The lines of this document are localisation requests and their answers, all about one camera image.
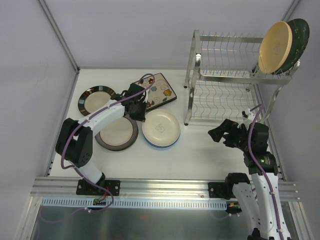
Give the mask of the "cream bear plate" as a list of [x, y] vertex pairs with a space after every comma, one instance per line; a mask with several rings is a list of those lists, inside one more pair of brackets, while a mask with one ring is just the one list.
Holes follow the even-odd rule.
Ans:
[[159, 146], [172, 144], [181, 134], [177, 118], [166, 109], [155, 109], [148, 112], [141, 127], [143, 136]]

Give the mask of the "blue bear plate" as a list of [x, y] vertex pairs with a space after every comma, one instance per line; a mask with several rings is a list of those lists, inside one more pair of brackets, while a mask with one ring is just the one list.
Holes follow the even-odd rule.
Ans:
[[149, 141], [145, 136], [143, 137], [144, 140], [146, 141], [146, 143], [148, 143], [150, 146], [152, 146], [153, 148], [156, 148], [156, 149], [169, 149], [171, 148], [172, 146], [174, 146], [178, 141], [179, 141], [179, 138], [176, 139], [175, 142], [173, 142], [172, 144], [169, 144], [169, 145], [165, 145], [165, 146], [160, 146], [160, 145], [156, 145], [156, 144], [153, 144], [151, 141]]

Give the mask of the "yellow bear plate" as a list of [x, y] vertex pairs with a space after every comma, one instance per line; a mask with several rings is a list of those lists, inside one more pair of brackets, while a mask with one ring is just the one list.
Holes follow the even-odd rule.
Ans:
[[290, 53], [292, 41], [292, 30], [285, 21], [273, 24], [259, 47], [260, 71], [264, 74], [272, 74], [279, 70]]

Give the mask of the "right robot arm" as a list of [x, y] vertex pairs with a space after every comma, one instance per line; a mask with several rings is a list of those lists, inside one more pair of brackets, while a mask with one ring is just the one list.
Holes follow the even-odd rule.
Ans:
[[249, 240], [290, 240], [279, 196], [278, 166], [268, 151], [269, 128], [225, 119], [208, 131], [214, 142], [243, 152], [248, 173], [229, 173], [223, 183], [208, 184], [209, 195], [236, 198], [248, 224]]

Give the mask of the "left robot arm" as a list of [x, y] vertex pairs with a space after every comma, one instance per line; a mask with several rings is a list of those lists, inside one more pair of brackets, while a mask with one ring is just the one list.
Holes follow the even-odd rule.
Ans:
[[78, 120], [67, 118], [59, 132], [55, 151], [60, 155], [63, 170], [74, 169], [88, 182], [87, 188], [94, 195], [105, 190], [104, 174], [91, 160], [95, 136], [105, 127], [126, 115], [143, 122], [150, 87], [132, 83], [129, 89], [116, 94], [102, 107]]

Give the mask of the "metal dish rack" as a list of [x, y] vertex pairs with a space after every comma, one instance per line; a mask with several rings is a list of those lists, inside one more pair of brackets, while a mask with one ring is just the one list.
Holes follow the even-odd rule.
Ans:
[[204, 34], [194, 30], [184, 88], [188, 89], [184, 125], [240, 121], [242, 112], [263, 103], [259, 86], [274, 85], [260, 120], [267, 122], [280, 90], [298, 70], [297, 60], [289, 70], [275, 74], [259, 68], [263, 38], [244, 35]]

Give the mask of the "brown rimmed cream plate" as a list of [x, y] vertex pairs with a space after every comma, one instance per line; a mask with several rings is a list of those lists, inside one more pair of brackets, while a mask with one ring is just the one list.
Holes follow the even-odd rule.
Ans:
[[119, 152], [131, 147], [136, 142], [138, 134], [137, 122], [124, 116], [103, 128], [95, 136], [95, 140], [102, 148]]

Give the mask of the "square floral plate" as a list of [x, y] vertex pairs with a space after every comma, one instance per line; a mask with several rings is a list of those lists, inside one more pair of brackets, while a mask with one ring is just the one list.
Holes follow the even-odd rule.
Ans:
[[155, 82], [148, 92], [146, 111], [168, 104], [177, 99], [177, 95], [162, 73], [154, 75]]

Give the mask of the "striped rim round plate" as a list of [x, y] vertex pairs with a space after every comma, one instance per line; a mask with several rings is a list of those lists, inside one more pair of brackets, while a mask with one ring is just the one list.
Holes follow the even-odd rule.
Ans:
[[116, 92], [104, 85], [97, 85], [85, 90], [77, 101], [79, 112], [87, 116], [103, 107]]

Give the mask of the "dark green floral plate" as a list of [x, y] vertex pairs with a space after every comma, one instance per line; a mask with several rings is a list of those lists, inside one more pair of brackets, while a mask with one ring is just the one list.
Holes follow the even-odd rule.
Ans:
[[292, 32], [292, 44], [289, 54], [280, 68], [272, 75], [283, 74], [290, 70], [304, 53], [310, 37], [310, 27], [306, 20], [295, 18], [287, 22]]

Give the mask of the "aluminium frame post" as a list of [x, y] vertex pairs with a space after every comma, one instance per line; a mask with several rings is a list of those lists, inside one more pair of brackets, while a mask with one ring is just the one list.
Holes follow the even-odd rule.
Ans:
[[54, 35], [56, 36], [62, 50], [64, 51], [67, 60], [69, 61], [72, 69], [78, 73], [80, 70], [80, 67], [78, 66], [76, 59], [74, 58], [56, 20], [54, 15], [52, 14], [52, 11], [50, 10], [47, 2], [45, 0], [37, 0], [36, 1], [41, 8], [43, 14], [45, 15], [45, 18], [47, 19], [52, 31], [54, 32]]

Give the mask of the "aluminium mounting rail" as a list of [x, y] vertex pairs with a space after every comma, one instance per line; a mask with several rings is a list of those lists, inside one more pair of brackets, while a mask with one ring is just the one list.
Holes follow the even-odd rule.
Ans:
[[[31, 196], [70, 197], [76, 195], [78, 177], [37, 177]], [[122, 199], [208, 200], [214, 189], [208, 180], [120, 179]]]

